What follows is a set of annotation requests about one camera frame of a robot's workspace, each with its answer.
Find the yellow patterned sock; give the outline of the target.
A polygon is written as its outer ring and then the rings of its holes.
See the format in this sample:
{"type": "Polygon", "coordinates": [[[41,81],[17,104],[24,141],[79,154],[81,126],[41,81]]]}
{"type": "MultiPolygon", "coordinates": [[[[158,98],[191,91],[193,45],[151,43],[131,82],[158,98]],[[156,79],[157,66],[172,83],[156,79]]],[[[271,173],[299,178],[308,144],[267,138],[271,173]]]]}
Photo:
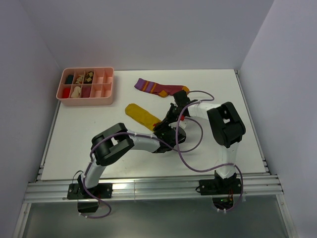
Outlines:
{"type": "Polygon", "coordinates": [[[154,115],[134,103],[129,104],[125,108],[125,113],[134,121],[143,125],[150,131],[153,131],[155,126],[161,122],[159,118],[155,117],[154,115]]]}

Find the brown yellow argyle sock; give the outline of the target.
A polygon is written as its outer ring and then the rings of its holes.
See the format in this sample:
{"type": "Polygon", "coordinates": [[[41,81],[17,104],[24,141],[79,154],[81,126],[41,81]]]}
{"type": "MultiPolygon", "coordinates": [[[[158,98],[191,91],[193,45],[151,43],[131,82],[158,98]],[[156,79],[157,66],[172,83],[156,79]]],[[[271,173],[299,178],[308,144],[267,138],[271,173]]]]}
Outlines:
{"type": "Polygon", "coordinates": [[[94,72],[93,71],[87,72],[84,78],[84,84],[92,84],[93,78],[94,78],[94,72]]]}

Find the maroon sock purple toe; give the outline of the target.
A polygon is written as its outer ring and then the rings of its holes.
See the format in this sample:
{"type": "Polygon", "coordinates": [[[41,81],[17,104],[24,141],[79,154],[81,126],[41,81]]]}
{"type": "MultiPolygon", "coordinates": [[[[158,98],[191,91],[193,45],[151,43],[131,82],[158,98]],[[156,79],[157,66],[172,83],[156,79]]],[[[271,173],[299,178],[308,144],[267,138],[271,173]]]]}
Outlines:
{"type": "Polygon", "coordinates": [[[89,98],[91,93],[91,87],[82,87],[82,98],[89,98]]]}

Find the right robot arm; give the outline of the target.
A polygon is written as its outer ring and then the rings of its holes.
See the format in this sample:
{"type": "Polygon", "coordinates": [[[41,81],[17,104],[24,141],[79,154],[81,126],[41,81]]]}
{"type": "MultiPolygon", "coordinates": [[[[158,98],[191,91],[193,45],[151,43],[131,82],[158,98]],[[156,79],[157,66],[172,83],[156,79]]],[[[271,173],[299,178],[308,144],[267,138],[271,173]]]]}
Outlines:
{"type": "Polygon", "coordinates": [[[215,173],[220,176],[214,181],[219,193],[226,193],[232,186],[229,179],[236,173],[237,148],[246,133],[246,128],[232,102],[212,104],[211,99],[190,100],[187,92],[181,90],[173,95],[175,103],[170,104],[163,125],[180,124],[181,118],[195,117],[209,122],[214,140],[218,144],[220,165],[215,173]]]}

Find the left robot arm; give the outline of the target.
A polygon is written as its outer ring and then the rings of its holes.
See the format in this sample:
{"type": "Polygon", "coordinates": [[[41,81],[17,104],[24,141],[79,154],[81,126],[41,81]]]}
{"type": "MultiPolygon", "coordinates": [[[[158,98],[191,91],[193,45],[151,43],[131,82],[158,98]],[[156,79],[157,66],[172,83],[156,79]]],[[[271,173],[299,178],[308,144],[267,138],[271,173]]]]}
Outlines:
{"type": "Polygon", "coordinates": [[[96,194],[97,185],[105,168],[117,162],[129,150],[150,153],[165,153],[186,140],[186,132],[180,128],[164,126],[153,134],[139,134],[128,130],[123,123],[117,123],[92,139],[91,161],[78,177],[79,193],[85,198],[96,194]]]}

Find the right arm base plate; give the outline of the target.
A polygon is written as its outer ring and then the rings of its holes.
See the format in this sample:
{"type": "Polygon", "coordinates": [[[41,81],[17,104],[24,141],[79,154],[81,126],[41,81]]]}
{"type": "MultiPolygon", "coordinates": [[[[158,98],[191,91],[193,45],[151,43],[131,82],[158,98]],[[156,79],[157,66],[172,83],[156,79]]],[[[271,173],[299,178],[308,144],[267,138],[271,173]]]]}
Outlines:
{"type": "Polygon", "coordinates": [[[195,190],[201,195],[231,195],[240,194],[242,186],[239,178],[202,179],[199,180],[199,186],[195,190]]]}

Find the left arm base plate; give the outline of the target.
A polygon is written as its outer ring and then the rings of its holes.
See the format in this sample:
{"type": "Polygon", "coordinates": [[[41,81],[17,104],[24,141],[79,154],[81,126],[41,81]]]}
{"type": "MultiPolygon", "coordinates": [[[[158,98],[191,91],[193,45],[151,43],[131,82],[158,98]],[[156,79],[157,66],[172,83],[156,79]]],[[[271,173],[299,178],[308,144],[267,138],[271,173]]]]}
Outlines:
{"type": "MultiPolygon", "coordinates": [[[[95,197],[99,199],[109,199],[112,196],[112,183],[99,183],[93,188],[88,188],[88,191],[95,197]]],[[[68,188],[67,199],[77,200],[77,199],[91,199],[83,186],[77,183],[71,183],[68,188]]]]}

